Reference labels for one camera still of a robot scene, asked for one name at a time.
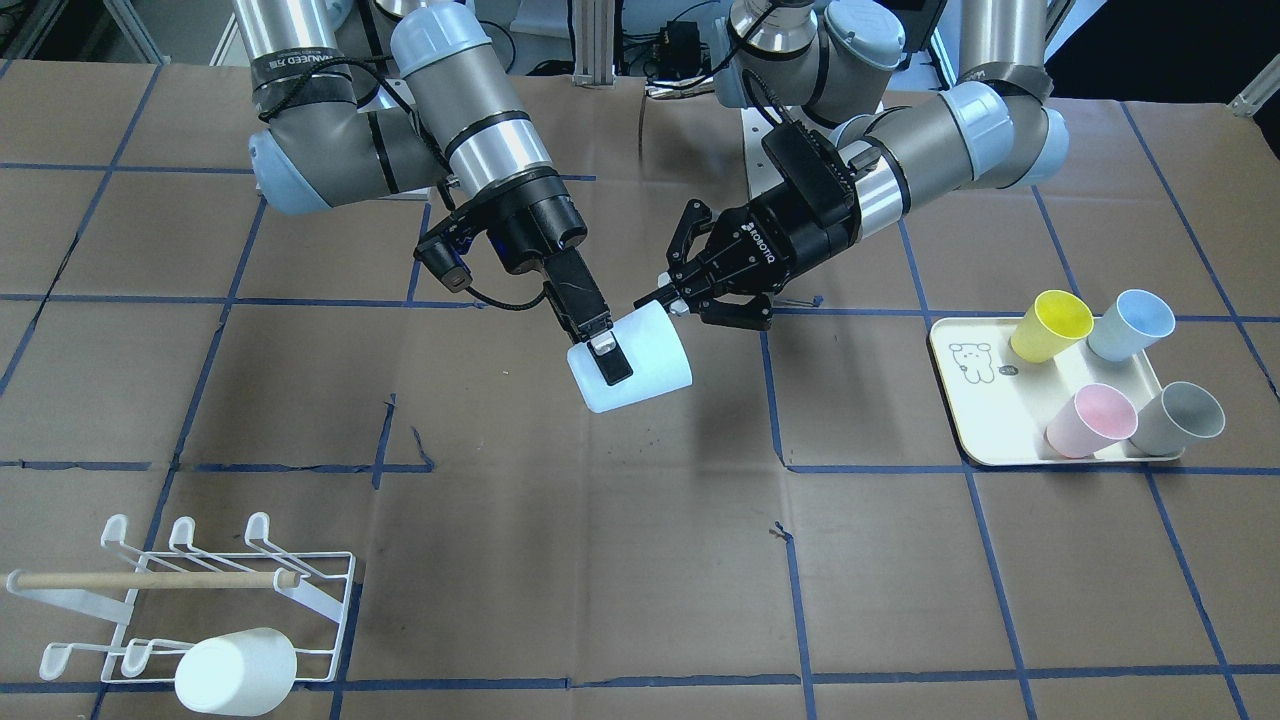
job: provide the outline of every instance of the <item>blue cup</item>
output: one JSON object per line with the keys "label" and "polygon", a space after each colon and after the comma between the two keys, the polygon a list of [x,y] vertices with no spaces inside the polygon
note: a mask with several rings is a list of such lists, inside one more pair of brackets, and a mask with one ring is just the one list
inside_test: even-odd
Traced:
{"label": "blue cup", "polygon": [[1142,352],[1174,332],[1174,311],[1146,290],[1126,290],[1093,324],[1089,350],[1098,357],[1120,363]]}

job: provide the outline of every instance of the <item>yellow cup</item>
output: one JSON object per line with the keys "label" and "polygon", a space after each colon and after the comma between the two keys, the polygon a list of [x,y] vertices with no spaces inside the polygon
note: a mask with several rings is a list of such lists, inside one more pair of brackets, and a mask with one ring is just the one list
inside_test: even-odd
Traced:
{"label": "yellow cup", "polygon": [[1093,332],[1093,313],[1083,300],[1061,290],[1046,290],[1023,315],[1010,345],[1028,363],[1043,363]]}

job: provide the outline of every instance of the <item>wooden rod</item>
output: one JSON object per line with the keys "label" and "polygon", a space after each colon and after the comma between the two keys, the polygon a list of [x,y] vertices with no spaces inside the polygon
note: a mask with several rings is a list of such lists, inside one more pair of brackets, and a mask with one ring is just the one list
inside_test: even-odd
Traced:
{"label": "wooden rod", "polygon": [[[275,573],[20,573],[14,587],[28,591],[47,589],[221,589],[270,588]],[[280,587],[298,587],[294,570],[280,570]]]}

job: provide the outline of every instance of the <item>white plate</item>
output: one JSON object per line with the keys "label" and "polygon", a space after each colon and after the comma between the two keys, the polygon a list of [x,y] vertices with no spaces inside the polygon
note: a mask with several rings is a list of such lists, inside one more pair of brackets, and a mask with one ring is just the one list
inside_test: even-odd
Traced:
{"label": "white plate", "polygon": [[1020,318],[946,318],[929,329],[951,420],[965,452],[982,465],[1083,465],[1175,460],[1147,455],[1129,441],[1068,459],[1044,441],[1053,415],[1088,383],[1106,383],[1142,407],[1161,384],[1146,352],[1110,363],[1078,342],[1047,363],[1019,357],[1009,338]]}

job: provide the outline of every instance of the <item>cup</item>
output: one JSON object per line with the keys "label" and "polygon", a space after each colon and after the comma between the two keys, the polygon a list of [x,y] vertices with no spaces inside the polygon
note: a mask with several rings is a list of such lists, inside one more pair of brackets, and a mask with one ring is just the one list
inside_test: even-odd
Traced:
{"label": "cup", "polygon": [[1115,445],[1138,428],[1138,413],[1119,389],[1089,383],[1075,392],[1044,429],[1044,439],[1066,457],[1084,457]]}
{"label": "cup", "polygon": [[632,374],[612,387],[604,382],[585,342],[568,348],[568,366],[591,413],[607,413],[694,383],[676,325],[657,300],[614,323],[613,337]]}
{"label": "cup", "polygon": [[1148,455],[1178,455],[1190,445],[1216,438],[1226,427],[1222,404],[1196,383],[1175,382],[1138,413],[1129,442]]}
{"label": "cup", "polygon": [[252,717],[284,702],[297,674],[289,638],[255,628],[192,646],[178,661],[173,685],[187,710]]}
{"label": "cup", "polygon": [[1169,337],[1174,325],[1174,311],[1164,300],[1146,290],[1126,290],[1094,322],[1089,350],[1112,363],[1128,360]]}
{"label": "cup", "polygon": [[1084,340],[1093,329],[1093,313],[1083,300],[1061,290],[1036,296],[1014,329],[1010,345],[1028,363],[1043,363]]}

